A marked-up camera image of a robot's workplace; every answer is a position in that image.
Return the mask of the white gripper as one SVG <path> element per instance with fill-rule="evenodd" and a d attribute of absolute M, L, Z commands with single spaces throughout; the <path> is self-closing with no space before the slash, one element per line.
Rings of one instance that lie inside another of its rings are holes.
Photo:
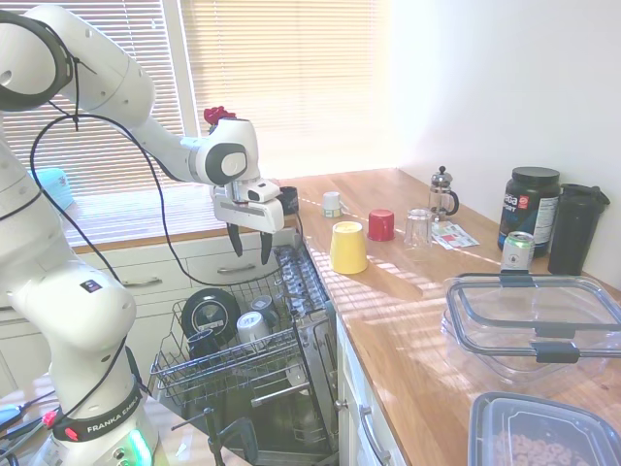
<path fill-rule="evenodd" d="M 267 232 L 284 227 L 280 188 L 273 182 L 232 182 L 212 187 L 210 195 L 215 217 L 227 223 L 235 254 L 243 255 L 239 226 L 260 231 L 261 263 L 266 265 L 273 247 L 273 234 Z"/>

